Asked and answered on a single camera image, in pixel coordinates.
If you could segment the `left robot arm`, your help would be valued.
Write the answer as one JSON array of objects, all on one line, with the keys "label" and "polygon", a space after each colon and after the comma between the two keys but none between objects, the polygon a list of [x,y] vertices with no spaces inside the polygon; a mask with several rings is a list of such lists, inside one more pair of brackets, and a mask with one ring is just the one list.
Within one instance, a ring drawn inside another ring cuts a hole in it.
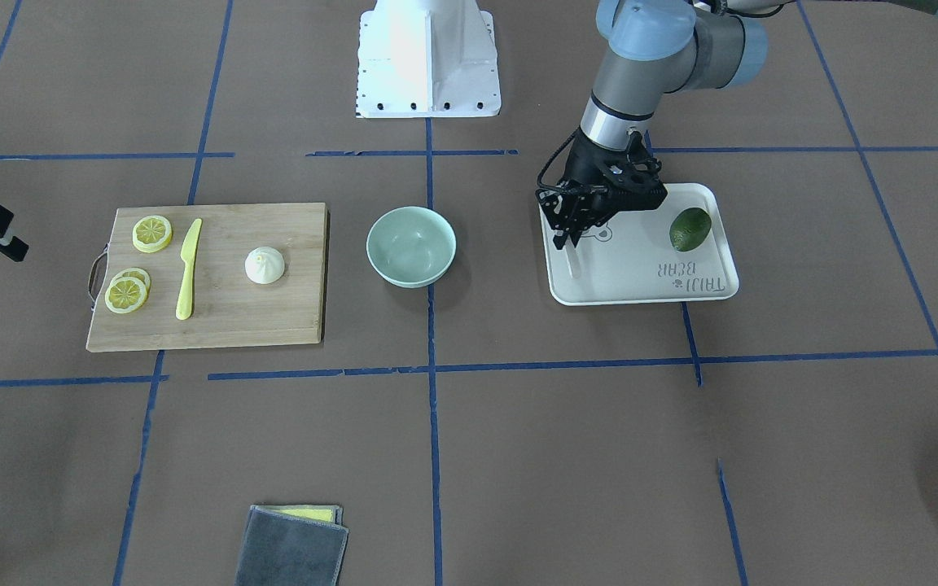
[{"label": "left robot arm", "polygon": [[577,129],[557,149],[559,180],[537,177],[536,200],[552,244],[576,246],[622,212],[661,207],[668,191],[644,136],[665,95],[752,81],[769,40],[763,22],[782,1],[603,1],[607,42]]}]

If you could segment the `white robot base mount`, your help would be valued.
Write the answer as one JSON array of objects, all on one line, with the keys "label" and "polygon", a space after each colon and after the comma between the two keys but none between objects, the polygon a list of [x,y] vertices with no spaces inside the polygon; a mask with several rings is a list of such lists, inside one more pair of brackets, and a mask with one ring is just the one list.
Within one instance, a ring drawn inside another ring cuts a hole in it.
[{"label": "white robot base mount", "polygon": [[377,1],[360,15],[357,58],[357,118],[502,110],[494,19],[476,1]]}]

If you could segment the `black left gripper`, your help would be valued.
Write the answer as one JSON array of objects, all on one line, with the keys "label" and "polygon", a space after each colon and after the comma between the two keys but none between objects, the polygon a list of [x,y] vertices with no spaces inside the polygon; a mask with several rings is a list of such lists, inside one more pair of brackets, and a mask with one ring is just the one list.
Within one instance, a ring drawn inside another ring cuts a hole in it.
[{"label": "black left gripper", "polygon": [[645,145],[644,134],[630,130],[628,147],[611,150],[577,129],[555,150],[537,174],[536,200],[554,231],[552,244],[578,246],[592,227],[619,212],[656,210],[668,196],[661,162]]}]

